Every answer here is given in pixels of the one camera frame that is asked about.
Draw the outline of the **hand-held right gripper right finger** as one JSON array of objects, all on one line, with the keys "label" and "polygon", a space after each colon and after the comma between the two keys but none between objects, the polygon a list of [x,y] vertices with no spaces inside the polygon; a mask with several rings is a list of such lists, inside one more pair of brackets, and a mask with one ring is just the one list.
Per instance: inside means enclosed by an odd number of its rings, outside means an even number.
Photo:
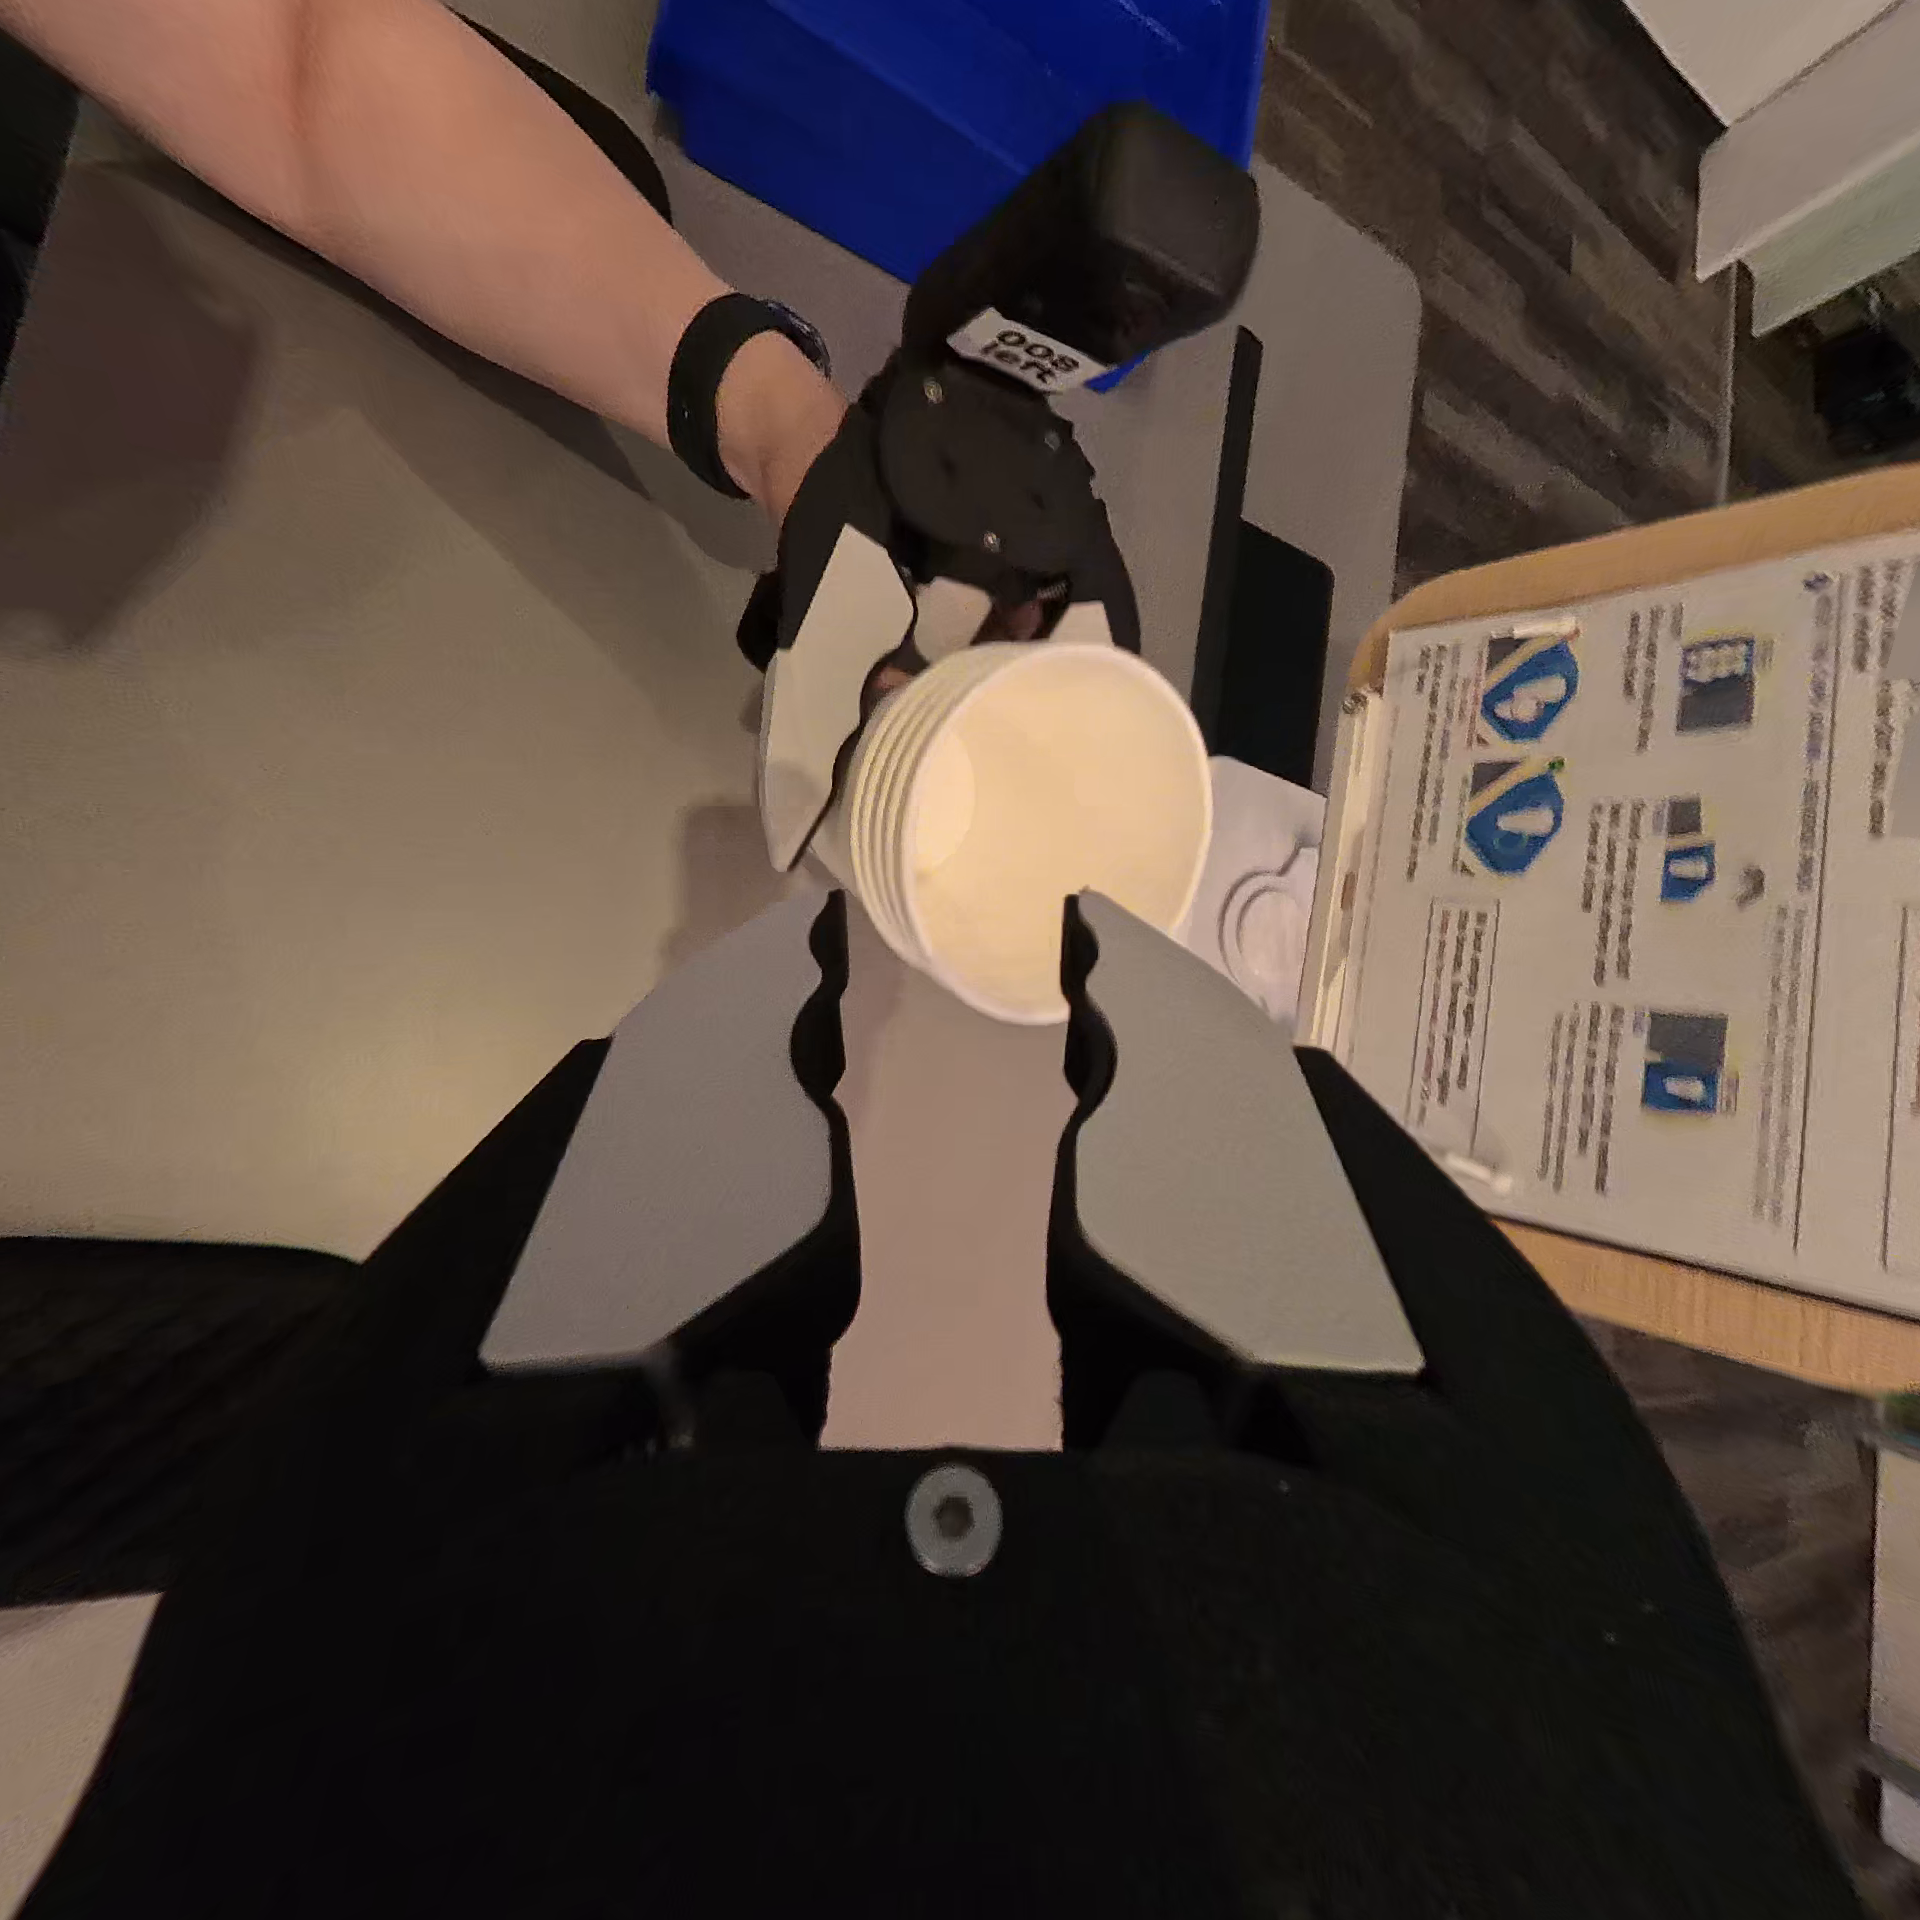
[{"label": "hand-held right gripper right finger", "polygon": [[1284,1026],[1103,893],[1064,902],[1064,1078],[1046,1308],[1062,1443],[1100,1446],[1137,1388],[1261,1443],[1293,1376],[1419,1382],[1380,1245]]}]

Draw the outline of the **person's left hand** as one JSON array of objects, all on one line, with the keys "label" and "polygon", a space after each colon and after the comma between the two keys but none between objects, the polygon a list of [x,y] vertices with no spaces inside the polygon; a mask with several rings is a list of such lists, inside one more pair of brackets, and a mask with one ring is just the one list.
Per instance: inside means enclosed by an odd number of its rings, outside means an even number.
[{"label": "person's left hand", "polygon": [[777,333],[731,359],[712,404],[716,456],[776,532],[846,413],[846,392]]}]

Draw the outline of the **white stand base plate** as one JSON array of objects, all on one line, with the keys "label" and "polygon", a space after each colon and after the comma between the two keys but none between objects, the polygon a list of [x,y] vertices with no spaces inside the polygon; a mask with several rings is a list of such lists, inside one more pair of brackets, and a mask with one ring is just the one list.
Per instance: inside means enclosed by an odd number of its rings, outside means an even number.
[{"label": "white stand base plate", "polygon": [[1297,1020],[1327,800],[1208,759],[1212,840],[1182,946],[1284,1029]]}]

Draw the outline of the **blue plastic bin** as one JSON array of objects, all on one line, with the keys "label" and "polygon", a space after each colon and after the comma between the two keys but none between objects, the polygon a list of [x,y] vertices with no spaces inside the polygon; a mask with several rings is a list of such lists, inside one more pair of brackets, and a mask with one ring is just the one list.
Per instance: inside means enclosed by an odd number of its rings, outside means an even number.
[{"label": "blue plastic bin", "polygon": [[901,350],[1103,390],[1223,320],[1259,254],[1268,5],[671,2],[684,153],[906,282]]}]

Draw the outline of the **white cabinet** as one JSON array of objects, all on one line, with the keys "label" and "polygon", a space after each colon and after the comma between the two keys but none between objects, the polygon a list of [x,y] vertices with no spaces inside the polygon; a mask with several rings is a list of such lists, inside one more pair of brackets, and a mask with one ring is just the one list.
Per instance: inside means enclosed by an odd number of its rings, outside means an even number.
[{"label": "white cabinet", "polygon": [[1694,271],[1741,269],[1764,338],[1916,269],[1913,2],[1629,2],[1718,133],[1699,161]]}]

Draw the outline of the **black wrist watch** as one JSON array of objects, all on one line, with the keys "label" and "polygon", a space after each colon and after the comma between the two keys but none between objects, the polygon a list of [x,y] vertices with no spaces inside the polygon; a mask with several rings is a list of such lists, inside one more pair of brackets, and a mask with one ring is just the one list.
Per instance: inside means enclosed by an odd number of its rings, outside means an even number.
[{"label": "black wrist watch", "polygon": [[738,471],[759,390],[803,368],[830,374],[818,329],[780,300],[719,292],[684,328],[662,390],[664,443],[685,471],[728,501],[751,485]]}]

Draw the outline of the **person's left forearm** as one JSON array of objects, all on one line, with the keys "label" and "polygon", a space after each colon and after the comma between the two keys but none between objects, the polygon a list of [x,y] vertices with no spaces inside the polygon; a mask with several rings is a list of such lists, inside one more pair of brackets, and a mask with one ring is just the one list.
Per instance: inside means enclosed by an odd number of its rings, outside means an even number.
[{"label": "person's left forearm", "polygon": [[423,2],[6,2],[194,178],[449,344],[664,444],[721,285],[564,109]]}]

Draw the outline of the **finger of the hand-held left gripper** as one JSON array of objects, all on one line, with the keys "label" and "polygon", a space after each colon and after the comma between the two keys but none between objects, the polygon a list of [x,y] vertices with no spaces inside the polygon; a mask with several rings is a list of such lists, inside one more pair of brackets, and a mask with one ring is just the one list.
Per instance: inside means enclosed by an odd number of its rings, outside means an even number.
[{"label": "finger of the hand-held left gripper", "polygon": [[915,597],[886,549],[840,528],[792,643],[764,672],[755,802],[768,864],[790,873],[831,806],[875,668],[906,642]]}]

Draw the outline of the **white green-banded paper cup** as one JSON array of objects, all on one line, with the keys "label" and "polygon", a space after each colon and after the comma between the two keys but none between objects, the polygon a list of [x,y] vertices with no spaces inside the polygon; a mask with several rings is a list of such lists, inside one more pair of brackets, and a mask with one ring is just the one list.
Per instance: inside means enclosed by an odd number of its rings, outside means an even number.
[{"label": "white green-banded paper cup", "polygon": [[905,915],[930,976],[1000,1023],[1064,1020],[1064,902],[1174,935],[1214,800],[1186,703],[1100,643],[1012,646],[934,721],[906,782]]}]

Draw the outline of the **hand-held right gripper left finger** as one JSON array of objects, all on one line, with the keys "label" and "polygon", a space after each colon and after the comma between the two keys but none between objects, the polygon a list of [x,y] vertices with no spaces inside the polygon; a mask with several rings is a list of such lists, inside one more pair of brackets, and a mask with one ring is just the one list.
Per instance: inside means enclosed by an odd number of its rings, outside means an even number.
[{"label": "hand-held right gripper left finger", "polygon": [[684,1429],[766,1382],[822,1437],[860,1300],[846,899],[803,889],[617,1020],[477,1349],[501,1376],[652,1375]]}]

